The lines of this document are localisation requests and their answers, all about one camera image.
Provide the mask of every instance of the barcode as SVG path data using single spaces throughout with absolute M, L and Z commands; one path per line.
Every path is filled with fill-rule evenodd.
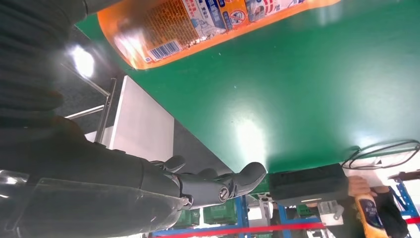
M 174 53 L 178 53 L 180 51 L 180 47 L 176 41 L 169 42 L 167 44 L 164 44 L 162 46 L 159 46 L 157 48 L 154 48 L 153 50 L 149 51 L 150 55 L 152 55 L 155 59 L 154 60 L 160 60 L 165 57 L 171 56 Z

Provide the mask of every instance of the green table surface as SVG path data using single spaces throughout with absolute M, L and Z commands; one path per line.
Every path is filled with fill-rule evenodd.
M 232 170 L 259 161 L 277 172 L 420 140 L 419 25 L 418 0 L 342 0 L 140 71 L 96 16 L 78 27 Z

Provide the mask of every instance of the metal rod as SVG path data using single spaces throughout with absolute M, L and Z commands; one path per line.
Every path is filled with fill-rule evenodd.
M 112 99 L 114 98 L 115 87 L 117 85 L 117 79 L 112 78 L 112 89 L 110 96 L 106 97 L 105 107 L 102 111 L 101 119 L 99 121 L 98 130 L 96 131 L 95 142 L 101 143 L 104 137 L 106 121 L 108 120 L 109 109 L 111 108 Z
M 67 67 L 65 64 L 62 63 L 61 65 L 64 68 L 66 68 L 68 71 L 72 72 L 74 75 L 76 75 L 77 77 L 79 77 L 80 79 L 82 79 L 84 82 L 86 82 L 87 84 L 89 84 L 91 87 L 93 87 L 94 89 L 96 89 L 98 92 L 100 92 L 101 94 L 103 94 L 105 97 L 109 97 L 110 93 L 108 91 L 106 91 L 105 89 L 101 88 L 100 86 L 98 86 L 97 84 L 95 84 L 94 82 L 92 82 L 90 79 L 81 76 L 78 72 L 76 72 L 73 69 Z
M 66 116 L 65 118 L 73 120 L 73 119 L 83 117 L 83 116 L 86 116 L 86 115 L 89 115 L 89 114 L 92 114 L 92 113 L 95 113 L 95 112 L 102 111 L 103 109 L 104 109 L 104 105 L 100 105 L 100 106 L 97 106 L 97 107 L 94 107 L 94 108 L 84 110 L 84 111 L 79 112 L 79 113 L 71 114 L 69 116 Z

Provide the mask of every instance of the bottle label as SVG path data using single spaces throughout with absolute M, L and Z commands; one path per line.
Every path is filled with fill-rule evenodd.
M 118 23 L 113 42 L 137 67 L 188 50 L 305 0 L 161 0 L 133 21 Z
M 372 227 L 384 229 L 382 221 L 379 218 L 375 203 L 368 199 L 360 199 L 359 202 L 362 207 L 362 212 L 366 217 L 366 222 Z

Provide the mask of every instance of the black cable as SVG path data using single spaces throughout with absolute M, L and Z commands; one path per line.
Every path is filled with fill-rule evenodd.
M 408 159 L 406 159 L 406 160 L 404 160 L 400 163 L 393 164 L 393 165 L 388 165 L 388 166 L 368 165 L 368 166 L 352 167 L 352 164 L 358 159 L 361 159 L 363 157 L 366 157 L 366 156 L 374 154 L 374 153 L 378 153 L 378 152 L 381 152 L 381 151 L 385 151 L 385 150 L 388 150 L 388 149 L 391 149 L 391 148 L 395 148 L 395 147 L 399 147 L 399 146 L 407 145 L 407 144 L 414 144 L 413 153 L 408 157 Z M 377 170 L 377 169 L 392 168 L 392 167 L 395 167 L 395 166 L 405 164 L 406 162 L 411 160 L 417 154 L 417 152 L 420 150 L 420 142 L 418 142 L 417 140 L 404 140 L 404 141 L 398 142 L 396 144 L 385 145 L 384 147 L 381 147 L 379 149 L 363 153 L 367 149 L 370 149 L 372 147 L 377 147 L 377 146 L 379 146 L 379 145 L 376 144 L 376 145 L 373 145 L 373 146 L 368 146 L 364 149 L 359 148 L 347 160 L 345 160 L 344 163 L 341 164 L 341 167 L 344 168 L 344 169 L 348 169 L 348 170 Z

